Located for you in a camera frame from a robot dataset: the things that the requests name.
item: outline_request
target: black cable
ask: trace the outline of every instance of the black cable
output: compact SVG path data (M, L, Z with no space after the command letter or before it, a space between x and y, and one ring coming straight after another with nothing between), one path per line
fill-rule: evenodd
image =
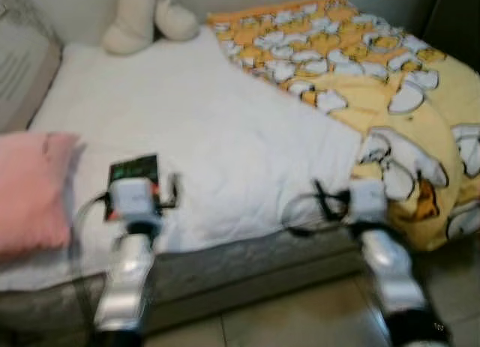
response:
M83 279L82 265L80 262L80 236L83 229L84 219L97 202L105 201L108 198L108 193L103 193L87 203L85 203L76 213L73 219L73 227L71 230L70 244L68 245L68 261L70 265L70 273L75 280L72 282L75 289L76 299L78 300L80 312L82 313L85 329L89 334L95 332L94 311L90 299L89 291L86 288L85 280Z
M332 230L338 229L339 228L338 224L326 226L325 223L340 221L344 217L345 213L333 212L333 210L330 208L329 204L327 203L327 199L333 199L340 202L345 206L345 210L347 209L346 206L350 201L349 191L341 191L337 195L328 194L324 191L321 183L318 180L313 180L313 187L315 188L316 193L303 193L291 199L283 208L283 212L280 217L280 223L282 227L286 230L289 230L293 235L297 237L310 237L311 235L314 235L317 233L326 233L326 232L330 232ZM320 213L322 216L308 223L302 223L294 226L288 224L286 215L287 215L287 212L289 212L289 209L291 208L291 206L294 203L298 203L305 199L315 199L318 202ZM305 228L309 224L318 225L319 223L323 223L324 225L322 226L321 229Z

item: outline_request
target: white blanket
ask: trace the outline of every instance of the white blanket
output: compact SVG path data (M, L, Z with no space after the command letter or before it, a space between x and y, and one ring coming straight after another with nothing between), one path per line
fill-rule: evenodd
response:
M161 41L131 57L67 46L31 128L82 136L85 150L67 192L72 213L106 188L111 163L157 154L163 187L168 174L179 172L181 204L166 216L159 253L278 231L286 203L310 192L312 178L330 191L347 186L361 141L348 127L233 67L207 28L190 42ZM315 209L304 205L304 215ZM85 275L108 268L111 244L121 233L118 224L103 222L103 213L103 206L95 207L81 235ZM0 275L0 291L72 278L65 251L0 265Z

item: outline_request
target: tile floor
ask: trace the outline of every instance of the tile floor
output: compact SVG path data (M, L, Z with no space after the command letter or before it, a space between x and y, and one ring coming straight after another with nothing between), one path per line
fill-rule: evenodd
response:
M447 247L423 258L420 271L454 345L480 346L480 250ZM155 335L147 347L388 345L365 279L358 275Z

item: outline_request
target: white stuffed toy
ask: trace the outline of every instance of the white stuffed toy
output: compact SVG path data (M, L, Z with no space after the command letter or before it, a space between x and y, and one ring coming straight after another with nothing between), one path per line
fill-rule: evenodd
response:
M154 21L170 40L189 40L199 31L196 17L172 0L118 0L115 22L103 36L107 52L127 55L153 42Z

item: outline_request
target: yellow blanket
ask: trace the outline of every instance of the yellow blanket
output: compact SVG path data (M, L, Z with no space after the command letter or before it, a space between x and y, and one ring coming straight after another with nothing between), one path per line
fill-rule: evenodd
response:
M480 227L480 79L347 0L209 17L245 71L364 137L353 178L385 182L389 216L432 250Z

